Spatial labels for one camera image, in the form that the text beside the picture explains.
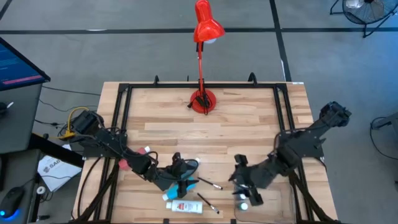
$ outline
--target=black clamp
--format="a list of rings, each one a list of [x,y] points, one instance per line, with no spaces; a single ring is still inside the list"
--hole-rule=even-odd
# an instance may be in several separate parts
[[[248,82],[253,82],[253,85],[254,85],[254,86],[257,85],[257,77],[256,77],[256,75],[254,74],[254,72],[250,73]]]
[[[155,75],[155,81],[154,81],[154,85],[157,85],[159,82],[159,77],[157,75]]]

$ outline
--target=electric fan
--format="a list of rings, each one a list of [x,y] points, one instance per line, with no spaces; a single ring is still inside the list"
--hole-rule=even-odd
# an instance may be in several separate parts
[[[333,12],[333,7],[338,1],[340,0],[336,0],[330,8],[330,14],[344,14],[349,21],[364,25],[363,38],[371,35],[386,22],[398,6],[398,0],[341,0],[343,12]],[[367,34],[367,25],[379,21],[381,21],[380,24]]]

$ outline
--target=lamp base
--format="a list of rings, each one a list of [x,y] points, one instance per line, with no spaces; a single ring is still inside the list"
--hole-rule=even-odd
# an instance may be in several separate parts
[[[206,92],[206,96],[207,96],[206,98],[208,100],[207,109],[205,109],[205,107],[204,107],[205,102],[203,100],[203,97],[200,94],[200,90],[197,90],[192,93],[190,101],[192,102],[192,109],[194,111],[196,111],[197,113],[209,113],[216,106],[216,96],[214,95],[214,93],[212,93],[210,90],[205,90],[205,92]],[[201,102],[199,102],[198,100],[195,99],[197,96],[200,97]]]

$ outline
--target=white tube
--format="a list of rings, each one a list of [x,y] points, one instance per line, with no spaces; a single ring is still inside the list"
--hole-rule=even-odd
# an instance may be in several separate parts
[[[202,214],[203,204],[202,202],[185,201],[185,200],[173,200],[173,202],[167,202],[166,208],[171,208],[173,212],[186,212],[186,213],[198,213]]]

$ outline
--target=gray floor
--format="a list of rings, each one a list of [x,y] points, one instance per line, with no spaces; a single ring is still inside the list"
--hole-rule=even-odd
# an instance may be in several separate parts
[[[194,0],[13,0],[0,30],[192,28]],[[269,1],[213,0],[213,14],[225,27],[273,27]],[[276,0],[282,28],[359,27],[344,16],[329,16],[333,0]],[[398,27],[392,17],[386,27]],[[55,88],[99,93],[105,81],[193,79],[197,61],[192,34],[2,35],[51,77]],[[317,117],[329,101],[353,112],[350,124],[327,133],[328,177],[339,219],[348,223],[396,223],[398,163],[380,156],[369,138],[369,123],[398,111],[398,32],[283,33],[292,80],[305,82]],[[207,80],[283,81],[275,33],[227,33],[205,47]],[[98,97],[43,89],[41,99],[67,109],[96,105]],[[37,119],[63,122],[66,113],[40,104]],[[58,131],[35,124],[37,133]],[[398,157],[390,127],[374,133],[380,149]],[[47,222],[70,218],[78,180],[40,207]]]

